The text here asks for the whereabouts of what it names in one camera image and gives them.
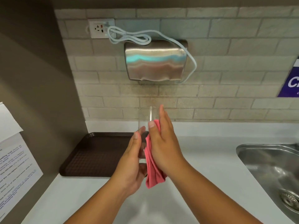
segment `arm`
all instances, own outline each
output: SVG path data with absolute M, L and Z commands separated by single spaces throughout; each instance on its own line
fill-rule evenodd
M 162 106 L 160 126 L 161 133 L 153 121 L 149 123 L 153 158 L 157 166 L 173 181 L 200 223 L 261 224 L 185 160 L 171 120 Z
M 125 199 L 140 188 L 147 173 L 139 164 L 141 136 L 135 132 L 107 183 L 64 224 L 111 224 Z

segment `purple sign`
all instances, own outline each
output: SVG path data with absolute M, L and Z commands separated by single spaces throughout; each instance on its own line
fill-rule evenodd
M 277 97 L 299 97 L 299 57 Z

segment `stainless steel sink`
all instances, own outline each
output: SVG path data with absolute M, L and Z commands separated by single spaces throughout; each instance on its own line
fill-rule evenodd
M 299 224 L 298 145 L 240 145 L 238 157 L 279 209 Z

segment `left hand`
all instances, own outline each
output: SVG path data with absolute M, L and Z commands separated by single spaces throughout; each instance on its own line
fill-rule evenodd
M 141 136 L 139 132 L 134 132 L 129 145 L 118 162 L 116 170 L 111 177 L 120 187 L 125 190 L 126 197 L 134 194 L 141 186 L 147 174 L 147 166 L 139 164 L 139 149 Z

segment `drain strainer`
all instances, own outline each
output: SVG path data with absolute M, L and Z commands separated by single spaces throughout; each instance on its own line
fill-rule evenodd
M 299 211 L 299 197 L 295 193 L 288 190 L 281 190 L 280 198 L 287 207 Z

